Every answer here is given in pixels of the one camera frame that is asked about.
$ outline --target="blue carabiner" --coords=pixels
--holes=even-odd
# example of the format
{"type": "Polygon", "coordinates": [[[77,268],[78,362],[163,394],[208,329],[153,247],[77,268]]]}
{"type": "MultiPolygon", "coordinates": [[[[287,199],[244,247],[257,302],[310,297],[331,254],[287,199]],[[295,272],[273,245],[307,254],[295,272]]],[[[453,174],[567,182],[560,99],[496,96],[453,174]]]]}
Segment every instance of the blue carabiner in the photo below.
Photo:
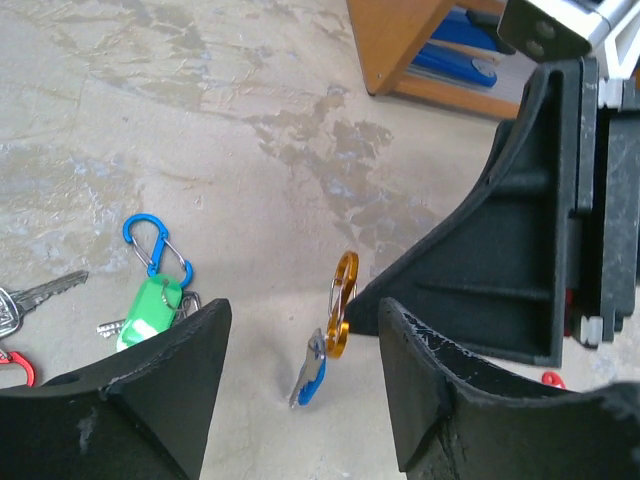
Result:
{"type": "Polygon", "coordinates": [[[178,257],[180,261],[180,265],[185,271],[185,277],[180,286],[184,289],[186,288],[193,279],[193,267],[191,266],[191,262],[185,260],[185,258],[178,252],[171,243],[169,243],[169,230],[164,224],[160,221],[160,219],[154,215],[149,213],[137,213],[132,215],[124,222],[122,226],[122,235],[124,236],[124,241],[130,245],[133,245],[133,250],[137,257],[140,259],[142,263],[147,266],[147,275],[153,277],[160,270],[160,262],[162,260],[162,254],[164,253],[164,248],[169,247],[169,249],[178,257]],[[153,252],[151,256],[147,254],[141,247],[138,245],[135,237],[131,234],[131,226],[136,222],[150,222],[153,223],[158,229],[158,236],[156,237],[156,244],[153,247],[153,252]]]}

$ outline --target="concrete floor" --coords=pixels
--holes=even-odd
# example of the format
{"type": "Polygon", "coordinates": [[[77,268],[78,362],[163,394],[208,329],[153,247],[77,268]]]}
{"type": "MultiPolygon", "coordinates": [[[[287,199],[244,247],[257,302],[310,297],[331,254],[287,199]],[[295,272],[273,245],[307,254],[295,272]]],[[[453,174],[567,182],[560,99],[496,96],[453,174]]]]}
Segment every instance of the concrete floor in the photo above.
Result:
{"type": "MultiPolygon", "coordinates": [[[[350,338],[308,408],[286,399],[342,252],[363,286],[433,228],[495,122],[370,98],[344,0],[5,0],[0,40],[0,284],[91,272],[3,347],[43,381],[112,354],[95,327],[146,276],[121,226],[151,212],[234,312],[202,478],[403,478],[376,339],[350,338]]],[[[640,379],[636,323],[598,352],[567,341],[567,385],[640,379]]]]}

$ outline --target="green plastic tag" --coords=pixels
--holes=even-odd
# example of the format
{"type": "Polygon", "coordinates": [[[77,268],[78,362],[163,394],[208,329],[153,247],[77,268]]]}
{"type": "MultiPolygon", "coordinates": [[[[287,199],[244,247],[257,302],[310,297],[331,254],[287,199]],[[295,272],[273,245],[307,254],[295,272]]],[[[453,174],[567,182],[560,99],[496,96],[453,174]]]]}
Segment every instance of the green plastic tag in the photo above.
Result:
{"type": "Polygon", "coordinates": [[[182,288],[178,280],[163,273],[147,278],[129,310],[116,350],[120,352],[167,330],[181,301],[182,288]]]}

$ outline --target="gold carabiner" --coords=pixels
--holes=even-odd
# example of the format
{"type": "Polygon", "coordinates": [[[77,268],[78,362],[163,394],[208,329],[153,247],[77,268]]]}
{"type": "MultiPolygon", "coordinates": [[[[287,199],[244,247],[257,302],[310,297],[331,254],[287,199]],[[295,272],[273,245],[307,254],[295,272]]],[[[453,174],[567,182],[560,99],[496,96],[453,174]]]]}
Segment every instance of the gold carabiner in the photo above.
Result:
{"type": "Polygon", "coordinates": [[[345,252],[338,262],[336,273],[331,282],[329,295],[329,323],[327,325],[327,355],[340,358],[349,336],[349,322],[344,319],[344,310],[350,297],[357,292],[358,254],[345,252]],[[333,292],[339,287],[338,299],[333,303],[333,292]]]}

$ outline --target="black mount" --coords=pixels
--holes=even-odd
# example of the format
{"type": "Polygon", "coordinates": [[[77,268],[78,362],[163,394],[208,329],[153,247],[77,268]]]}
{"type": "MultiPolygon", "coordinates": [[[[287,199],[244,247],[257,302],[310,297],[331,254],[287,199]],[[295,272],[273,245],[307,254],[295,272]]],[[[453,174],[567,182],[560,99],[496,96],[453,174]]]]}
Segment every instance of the black mount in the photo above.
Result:
{"type": "Polygon", "coordinates": [[[594,59],[538,67],[464,202],[347,305],[351,331],[377,335],[391,297],[522,363],[561,365],[565,316],[569,330],[601,317],[613,341],[634,309],[640,215],[640,96],[633,79],[622,92],[598,108],[594,59]]]}
{"type": "Polygon", "coordinates": [[[230,328],[215,300],[39,388],[0,390],[0,478],[197,480],[230,328]]]}
{"type": "Polygon", "coordinates": [[[640,384],[579,394],[527,380],[392,299],[380,306],[380,353],[408,480],[638,478],[640,384]]]}

